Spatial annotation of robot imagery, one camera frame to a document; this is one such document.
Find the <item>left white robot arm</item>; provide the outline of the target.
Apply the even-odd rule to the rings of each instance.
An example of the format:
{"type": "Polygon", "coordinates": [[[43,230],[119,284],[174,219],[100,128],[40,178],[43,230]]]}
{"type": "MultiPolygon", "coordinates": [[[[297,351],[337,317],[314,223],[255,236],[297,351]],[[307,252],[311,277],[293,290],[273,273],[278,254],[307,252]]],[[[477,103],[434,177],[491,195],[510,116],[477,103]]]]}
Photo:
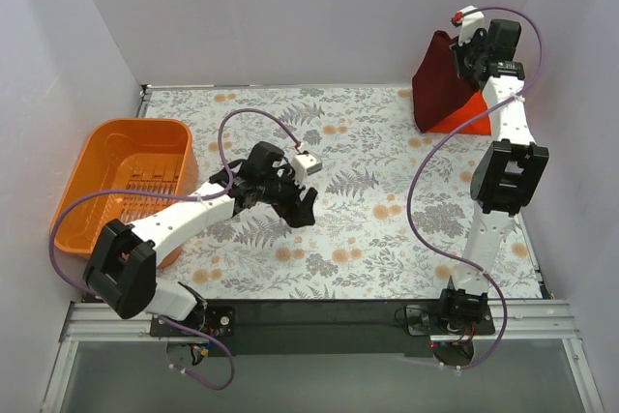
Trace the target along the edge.
{"type": "Polygon", "coordinates": [[[306,182],[321,168],[308,151],[288,159],[261,141],[188,200],[129,224],[109,221],[88,260],[85,283],[123,319],[147,312],[171,319],[184,335],[196,335],[205,326],[206,300],[186,284],[158,278],[158,267],[192,237],[258,203],[271,206],[291,228],[314,225],[317,191],[306,182]]]}

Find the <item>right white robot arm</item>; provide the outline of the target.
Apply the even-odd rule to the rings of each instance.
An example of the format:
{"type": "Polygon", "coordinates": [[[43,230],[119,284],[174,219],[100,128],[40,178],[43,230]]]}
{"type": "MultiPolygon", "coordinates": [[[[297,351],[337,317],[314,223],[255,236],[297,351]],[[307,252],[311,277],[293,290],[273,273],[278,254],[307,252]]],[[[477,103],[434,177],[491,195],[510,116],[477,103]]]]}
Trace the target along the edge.
{"type": "Polygon", "coordinates": [[[527,206],[549,160],[528,129],[522,91],[525,73],[515,61],[518,22],[483,15],[457,19],[451,49],[457,75],[479,86],[490,109],[492,141],[470,185],[473,220],[460,262],[439,298],[437,319],[447,332],[472,331],[489,320],[485,274],[492,267],[512,218],[527,206]]]}

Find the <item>maroon t shirt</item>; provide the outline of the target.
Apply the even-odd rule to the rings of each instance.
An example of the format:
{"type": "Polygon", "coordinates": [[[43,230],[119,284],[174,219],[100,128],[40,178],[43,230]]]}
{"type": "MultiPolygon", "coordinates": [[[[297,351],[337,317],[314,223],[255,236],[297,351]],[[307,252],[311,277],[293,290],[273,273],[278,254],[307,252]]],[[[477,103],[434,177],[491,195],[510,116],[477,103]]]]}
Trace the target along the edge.
{"type": "Polygon", "coordinates": [[[435,31],[412,77],[413,118],[421,133],[429,133],[430,128],[463,107],[480,91],[476,84],[457,76],[451,42],[447,32],[435,31]]]}

